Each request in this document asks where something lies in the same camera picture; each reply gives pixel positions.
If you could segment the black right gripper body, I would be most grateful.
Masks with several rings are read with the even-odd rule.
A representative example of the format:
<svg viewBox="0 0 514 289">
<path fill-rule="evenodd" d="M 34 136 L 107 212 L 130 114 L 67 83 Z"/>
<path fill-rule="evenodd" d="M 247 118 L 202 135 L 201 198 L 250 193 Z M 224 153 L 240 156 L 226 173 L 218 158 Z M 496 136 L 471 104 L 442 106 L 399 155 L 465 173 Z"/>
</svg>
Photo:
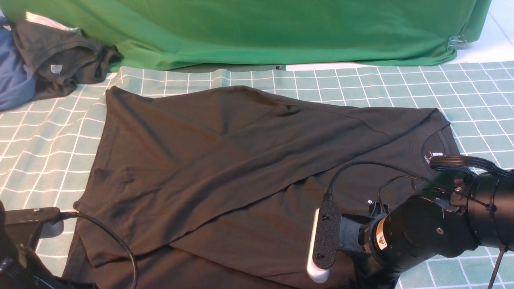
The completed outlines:
<svg viewBox="0 0 514 289">
<path fill-rule="evenodd" d="M 322 202 L 316 210 L 312 230 L 313 270 L 330 270 L 339 251 L 352 258 L 360 270 L 382 270 L 386 266 L 379 254 L 375 232 L 388 207 L 373 202 L 369 210 L 370 216 L 344 214 L 336 201 Z"/>
</svg>

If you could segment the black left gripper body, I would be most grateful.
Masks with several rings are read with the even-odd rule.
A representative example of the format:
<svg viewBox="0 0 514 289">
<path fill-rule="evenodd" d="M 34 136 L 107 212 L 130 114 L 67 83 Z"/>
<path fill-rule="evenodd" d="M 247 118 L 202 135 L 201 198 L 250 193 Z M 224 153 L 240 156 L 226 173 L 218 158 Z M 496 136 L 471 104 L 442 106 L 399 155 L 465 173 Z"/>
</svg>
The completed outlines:
<svg viewBox="0 0 514 289">
<path fill-rule="evenodd" d="M 8 210 L 5 217 L 7 235 L 15 244 L 36 251 L 41 239 L 42 221 L 58 210 L 57 207 Z"/>
</svg>

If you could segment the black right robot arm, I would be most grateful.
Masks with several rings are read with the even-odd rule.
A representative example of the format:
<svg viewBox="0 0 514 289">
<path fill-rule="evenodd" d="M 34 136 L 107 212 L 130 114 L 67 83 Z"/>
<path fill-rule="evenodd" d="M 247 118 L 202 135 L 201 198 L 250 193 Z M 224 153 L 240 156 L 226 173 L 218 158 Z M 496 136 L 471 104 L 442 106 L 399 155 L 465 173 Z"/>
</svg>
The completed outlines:
<svg viewBox="0 0 514 289">
<path fill-rule="evenodd" d="M 381 200 L 370 216 L 344 214 L 333 200 L 339 175 L 352 166 L 376 165 L 425 182 L 394 209 Z M 338 251 L 353 259 L 364 278 L 389 283 L 435 255 L 460 256 L 479 246 L 513 250 L 513 171 L 472 156 L 434 156 L 432 179 L 376 161 L 340 168 L 314 214 L 306 270 L 316 283 L 328 280 Z"/>
</svg>

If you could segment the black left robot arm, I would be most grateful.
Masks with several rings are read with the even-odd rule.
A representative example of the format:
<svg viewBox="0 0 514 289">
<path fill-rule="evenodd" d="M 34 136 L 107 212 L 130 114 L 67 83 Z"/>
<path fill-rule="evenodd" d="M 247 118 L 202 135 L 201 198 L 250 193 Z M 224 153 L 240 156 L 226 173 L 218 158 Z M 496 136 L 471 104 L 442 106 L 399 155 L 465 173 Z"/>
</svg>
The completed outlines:
<svg viewBox="0 0 514 289">
<path fill-rule="evenodd" d="M 55 276 L 35 253 L 41 238 L 63 232 L 57 207 L 6 210 L 0 205 L 0 283 L 2 289 L 97 289 L 95 283 Z"/>
</svg>

